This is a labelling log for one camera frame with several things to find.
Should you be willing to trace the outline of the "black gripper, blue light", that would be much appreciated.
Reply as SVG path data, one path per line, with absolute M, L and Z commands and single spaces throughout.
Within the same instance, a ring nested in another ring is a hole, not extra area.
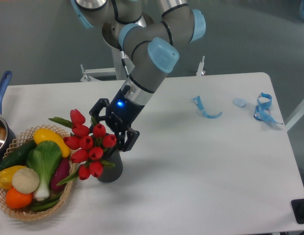
M 89 111 L 91 124 L 103 122 L 117 134 L 117 142 L 108 156 L 115 152 L 130 151 L 140 136 L 140 132 L 131 128 L 145 106 L 129 100 L 119 89 L 111 103 L 107 98 L 100 98 Z

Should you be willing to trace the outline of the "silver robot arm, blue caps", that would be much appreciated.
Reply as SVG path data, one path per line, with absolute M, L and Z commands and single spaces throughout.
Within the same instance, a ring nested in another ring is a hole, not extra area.
M 85 27 L 117 24 L 113 46 L 134 64 L 112 100 L 101 98 L 90 110 L 115 134 L 116 151 L 129 151 L 139 137 L 132 123 L 179 59 L 177 47 L 200 39 L 206 31 L 204 15 L 185 0 L 160 0 L 162 20 L 142 26 L 139 0 L 73 0 L 71 5 Z

